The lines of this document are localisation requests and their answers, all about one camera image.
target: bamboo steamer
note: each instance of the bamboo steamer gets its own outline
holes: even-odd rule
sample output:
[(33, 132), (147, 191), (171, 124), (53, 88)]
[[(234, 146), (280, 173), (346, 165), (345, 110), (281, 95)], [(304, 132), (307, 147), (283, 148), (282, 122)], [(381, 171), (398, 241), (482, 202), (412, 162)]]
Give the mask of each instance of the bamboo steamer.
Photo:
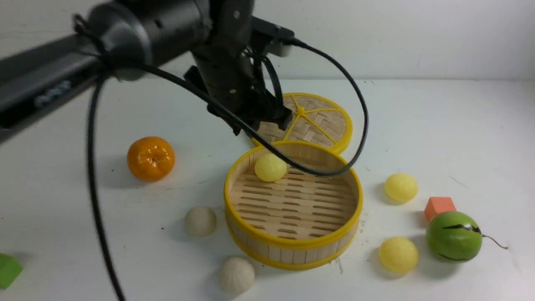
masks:
[[(274, 145), (297, 162), (337, 170), (344, 159), (318, 145), (281, 141)], [(225, 181), (225, 215), (236, 244), (253, 259), (273, 267), (305, 270), (337, 258), (349, 246), (363, 205), (353, 169), (316, 177), (289, 168), (276, 182), (263, 182), (255, 162), (269, 153), (256, 147), (239, 158)]]
[[(286, 93), (284, 106), (293, 112), (286, 131), (276, 124), (260, 122), (258, 134), (266, 141), (305, 141), (343, 152), (351, 141), (353, 125), (346, 111), (335, 102), (315, 94)], [(260, 144), (253, 139), (256, 146)]]

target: yellow plastic ball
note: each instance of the yellow plastic ball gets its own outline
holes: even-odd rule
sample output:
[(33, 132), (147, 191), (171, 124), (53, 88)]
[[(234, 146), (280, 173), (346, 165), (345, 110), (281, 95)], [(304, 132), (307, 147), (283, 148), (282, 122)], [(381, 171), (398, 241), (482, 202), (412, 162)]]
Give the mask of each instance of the yellow plastic ball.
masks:
[(263, 155), (255, 163), (256, 176), (265, 182), (280, 180), (288, 171), (288, 164), (274, 154)]
[(381, 244), (379, 261), (390, 272), (404, 275), (418, 264), (418, 249), (404, 237), (392, 237)]
[(393, 174), (386, 179), (385, 192), (392, 200), (405, 203), (418, 193), (418, 183), (411, 175)]

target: toy orange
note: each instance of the toy orange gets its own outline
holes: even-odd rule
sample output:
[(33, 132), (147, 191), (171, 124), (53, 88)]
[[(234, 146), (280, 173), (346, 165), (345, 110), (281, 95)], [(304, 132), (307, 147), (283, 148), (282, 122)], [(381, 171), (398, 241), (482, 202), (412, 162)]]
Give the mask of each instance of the toy orange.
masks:
[(175, 157), (167, 141), (160, 137), (145, 137), (130, 145), (126, 160), (134, 176), (155, 182), (171, 172)]

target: green block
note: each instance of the green block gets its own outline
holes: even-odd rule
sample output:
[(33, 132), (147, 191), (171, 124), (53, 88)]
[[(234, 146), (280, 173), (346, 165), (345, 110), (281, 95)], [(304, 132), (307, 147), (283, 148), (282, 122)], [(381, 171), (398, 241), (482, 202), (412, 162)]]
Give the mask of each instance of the green block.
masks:
[(22, 272), (22, 266), (13, 257), (0, 254), (0, 289), (8, 288)]

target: orange block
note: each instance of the orange block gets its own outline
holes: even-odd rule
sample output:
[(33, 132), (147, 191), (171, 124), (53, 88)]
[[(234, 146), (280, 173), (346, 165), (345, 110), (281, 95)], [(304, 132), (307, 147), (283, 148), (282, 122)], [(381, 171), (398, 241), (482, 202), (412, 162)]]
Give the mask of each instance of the orange block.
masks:
[(457, 211), (455, 205), (453, 205), (453, 200), (447, 197), (430, 197), (425, 206), (425, 217), (427, 221), (433, 219), (433, 217), (448, 211)]

